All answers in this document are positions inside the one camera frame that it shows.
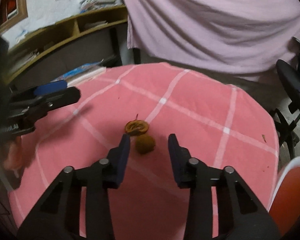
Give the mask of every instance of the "pink tablecloth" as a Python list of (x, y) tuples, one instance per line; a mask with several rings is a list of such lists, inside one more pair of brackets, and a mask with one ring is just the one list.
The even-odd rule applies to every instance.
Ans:
[[(268, 113), (241, 89), (167, 63), (109, 69), (79, 89), (77, 104), (49, 113), (23, 137), (25, 153), (36, 151), (36, 158), (21, 187), (10, 193), (17, 225), (65, 166), (89, 166), (116, 147), (136, 114), (150, 123), (148, 133), (157, 146), (139, 155), (132, 142), (124, 181), (109, 192), (117, 240), (183, 238), (189, 190), (173, 180), (170, 133), (207, 165), (235, 167), (269, 207), (277, 177), (277, 133)], [(84, 235), (84, 219), (80, 223)]]

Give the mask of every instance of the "silver bolt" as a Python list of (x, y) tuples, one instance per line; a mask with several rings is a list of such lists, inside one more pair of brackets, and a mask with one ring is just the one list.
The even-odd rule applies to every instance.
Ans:
[(66, 167), (63, 169), (63, 172), (65, 172), (65, 173), (70, 173), (71, 171), (73, 171), (73, 167), (71, 167), (71, 166), (66, 166)]
[(106, 164), (109, 163), (109, 160), (108, 160), (107, 158), (103, 158), (103, 159), (101, 159), (101, 160), (99, 161), (99, 163), (102, 164), (102, 165), (106, 165)]
[(234, 173), (234, 168), (231, 166), (226, 166), (225, 167), (225, 171), (229, 174)]
[(188, 162), (192, 165), (197, 165), (199, 163), (199, 160), (197, 158), (190, 158)]

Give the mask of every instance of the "white wall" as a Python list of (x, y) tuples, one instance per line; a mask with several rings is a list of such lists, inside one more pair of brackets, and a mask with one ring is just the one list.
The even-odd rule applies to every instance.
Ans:
[(2, 36), (13, 47), (23, 30), (34, 31), (80, 12), (80, 0), (26, 0), (28, 18), (19, 22)]

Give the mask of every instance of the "round table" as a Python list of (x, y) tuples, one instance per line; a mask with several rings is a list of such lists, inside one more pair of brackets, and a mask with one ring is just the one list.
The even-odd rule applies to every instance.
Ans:
[[(109, 190), (117, 240), (183, 238), (189, 190), (179, 189), (173, 179), (171, 133), (208, 166), (233, 166), (269, 208), (278, 137), (270, 115), (243, 90), (167, 63), (108, 69), (78, 88), (82, 97), (77, 104), (50, 112), (37, 122), (34, 133), (22, 138), (25, 155), (35, 153), (35, 159), (20, 188), (9, 195), (18, 226), (65, 166), (79, 169), (105, 157), (137, 114), (150, 124), (147, 133), (156, 148), (140, 155), (132, 138), (123, 183)], [(217, 217), (215, 197), (213, 206)], [(84, 202), (81, 212), (84, 236)], [(217, 225), (213, 231), (216, 236)]]

